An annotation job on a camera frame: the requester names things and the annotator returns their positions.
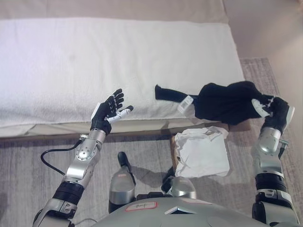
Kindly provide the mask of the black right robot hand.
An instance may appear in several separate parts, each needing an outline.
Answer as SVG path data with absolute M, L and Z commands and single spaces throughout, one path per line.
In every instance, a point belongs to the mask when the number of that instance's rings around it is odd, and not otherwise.
M 255 98 L 251 100 L 254 110 L 265 119 L 261 131 L 263 128 L 272 128 L 280 131 L 282 135 L 292 120 L 295 107 L 278 96 L 262 97 L 262 100 Z

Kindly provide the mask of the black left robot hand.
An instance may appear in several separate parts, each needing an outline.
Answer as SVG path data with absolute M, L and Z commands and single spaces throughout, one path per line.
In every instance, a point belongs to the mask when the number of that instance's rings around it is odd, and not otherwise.
M 98 103 L 91 116 L 90 130 L 101 130 L 108 135 L 111 130 L 111 124 L 115 123 L 130 114 L 134 107 L 123 107 L 124 94 L 120 88 L 110 95 L 103 103 Z

